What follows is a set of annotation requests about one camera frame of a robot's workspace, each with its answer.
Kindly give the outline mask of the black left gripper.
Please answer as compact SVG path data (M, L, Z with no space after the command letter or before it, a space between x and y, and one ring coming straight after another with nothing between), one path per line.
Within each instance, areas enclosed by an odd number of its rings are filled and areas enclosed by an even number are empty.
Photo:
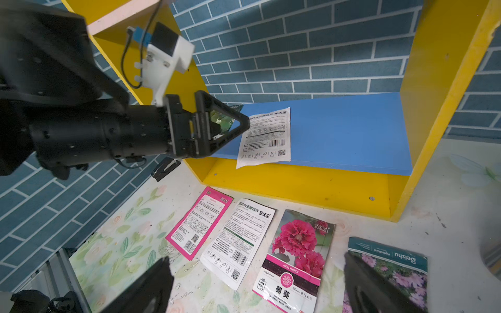
M210 157L250 129L250 119L205 91L194 94L196 111L183 109L178 95L165 95L168 152L176 159Z

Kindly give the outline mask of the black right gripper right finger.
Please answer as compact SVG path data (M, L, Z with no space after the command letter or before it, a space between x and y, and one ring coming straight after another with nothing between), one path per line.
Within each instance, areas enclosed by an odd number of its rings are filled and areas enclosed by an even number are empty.
M423 312L361 258L344 254L344 279L352 312Z

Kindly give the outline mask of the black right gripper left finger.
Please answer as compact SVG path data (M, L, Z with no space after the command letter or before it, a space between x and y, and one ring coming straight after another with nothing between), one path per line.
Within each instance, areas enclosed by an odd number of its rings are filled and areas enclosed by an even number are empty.
M102 312L166 312L173 285L169 257L161 258Z

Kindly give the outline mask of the green gourd seed packet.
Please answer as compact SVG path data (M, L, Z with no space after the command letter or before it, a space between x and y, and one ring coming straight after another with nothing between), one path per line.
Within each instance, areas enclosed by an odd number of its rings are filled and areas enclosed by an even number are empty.
M218 111L211 111L211 122L214 122L220 126L220 135L227 134L231 129L235 119L224 115Z

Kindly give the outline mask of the purple flower seed packet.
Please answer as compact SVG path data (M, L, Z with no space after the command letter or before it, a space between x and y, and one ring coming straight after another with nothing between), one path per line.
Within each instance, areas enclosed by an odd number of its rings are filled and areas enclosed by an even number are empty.
M428 257L409 250L351 237L348 252L361 258L423 312L428 312ZM352 312L344 293L343 312Z

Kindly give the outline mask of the white text packet shelf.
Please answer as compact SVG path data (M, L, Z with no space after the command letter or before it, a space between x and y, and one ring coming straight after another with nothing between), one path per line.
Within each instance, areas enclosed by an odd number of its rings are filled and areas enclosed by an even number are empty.
M236 168L290 162L290 108L250 117L250 128L243 133Z

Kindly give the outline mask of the pink back seed packet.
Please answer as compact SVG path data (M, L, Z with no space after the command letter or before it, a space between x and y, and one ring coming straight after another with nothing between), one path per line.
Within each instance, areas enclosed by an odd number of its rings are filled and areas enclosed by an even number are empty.
M231 196L206 187L166 240L192 261L233 200Z

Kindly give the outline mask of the pink hollyhock seed packet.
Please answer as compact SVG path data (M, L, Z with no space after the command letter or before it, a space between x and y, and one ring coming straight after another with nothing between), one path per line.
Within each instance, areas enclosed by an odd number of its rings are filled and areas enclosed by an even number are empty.
M336 225L287 209L253 292L282 312L313 312Z

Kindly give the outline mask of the white text back seed packet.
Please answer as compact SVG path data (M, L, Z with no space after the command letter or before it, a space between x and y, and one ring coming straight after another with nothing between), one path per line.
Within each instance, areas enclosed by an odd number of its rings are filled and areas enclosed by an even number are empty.
M275 210L240 199L216 238L201 257L202 264L236 291L275 216Z

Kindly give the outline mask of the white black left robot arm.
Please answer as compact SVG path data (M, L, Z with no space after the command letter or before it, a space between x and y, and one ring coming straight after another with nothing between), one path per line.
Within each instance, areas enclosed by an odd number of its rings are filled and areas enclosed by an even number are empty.
M27 1L1 2L1 175L31 154L58 179L92 162L141 167L164 155L152 176L162 180L182 159L209 157L243 134L249 118L206 93L186 111L166 89L189 69L194 46L149 20L140 38L138 86L150 106L130 96L94 63L83 16Z

